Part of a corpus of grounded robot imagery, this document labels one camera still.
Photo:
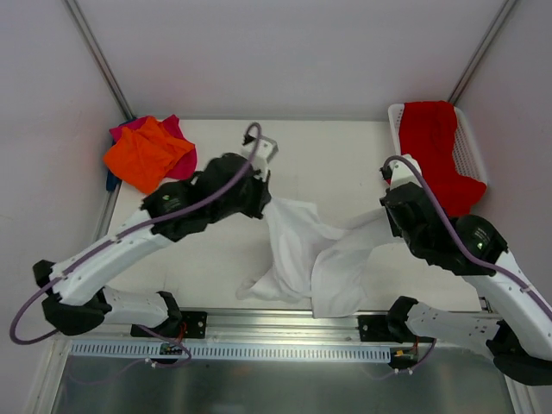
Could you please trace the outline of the white t shirt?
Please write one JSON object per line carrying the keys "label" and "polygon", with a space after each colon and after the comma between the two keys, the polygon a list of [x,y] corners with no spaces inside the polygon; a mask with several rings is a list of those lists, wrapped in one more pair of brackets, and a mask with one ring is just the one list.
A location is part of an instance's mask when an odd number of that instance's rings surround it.
{"label": "white t shirt", "polygon": [[382,207],[337,228],[323,222],[313,203],[273,198],[264,217],[272,265],[259,279],[244,280],[236,297],[290,304],[308,298],[315,318],[359,311],[367,298],[361,280],[371,253],[403,241],[392,234]]}

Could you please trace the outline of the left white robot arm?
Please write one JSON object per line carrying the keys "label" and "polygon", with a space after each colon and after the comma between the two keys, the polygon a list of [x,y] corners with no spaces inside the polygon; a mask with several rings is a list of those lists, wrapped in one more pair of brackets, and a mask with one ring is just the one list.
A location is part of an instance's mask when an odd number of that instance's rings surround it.
{"label": "left white robot arm", "polygon": [[175,337],[182,313],[170,292],[118,291],[109,282],[146,256],[205,231],[228,216],[261,219],[270,202],[270,156],[252,160],[234,153],[211,160],[190,179],[167,182],[142,200],[140,208],[116,231],[60,263],[33,266],[37,285],[46,288],[46,320],[66,336],[78,336],[103,323],[129,324],[139,336]]}

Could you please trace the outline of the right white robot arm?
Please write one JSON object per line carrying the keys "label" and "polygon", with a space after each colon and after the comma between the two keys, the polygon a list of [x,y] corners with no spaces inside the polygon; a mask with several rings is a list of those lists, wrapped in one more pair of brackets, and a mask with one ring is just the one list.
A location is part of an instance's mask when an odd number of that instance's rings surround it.
{"label": "right white robot arm", "polygon": [[424,188],[412,182],[387,191],[380,203],[392,234],[415,257],[462,278],[499,315],[488,322],[401,296],[387,312],[387,334],[399,342],[421,336],[454,343],[485,356],[518,383],[550,385],[551,306],[504,237],[481,216],[438,213]]}

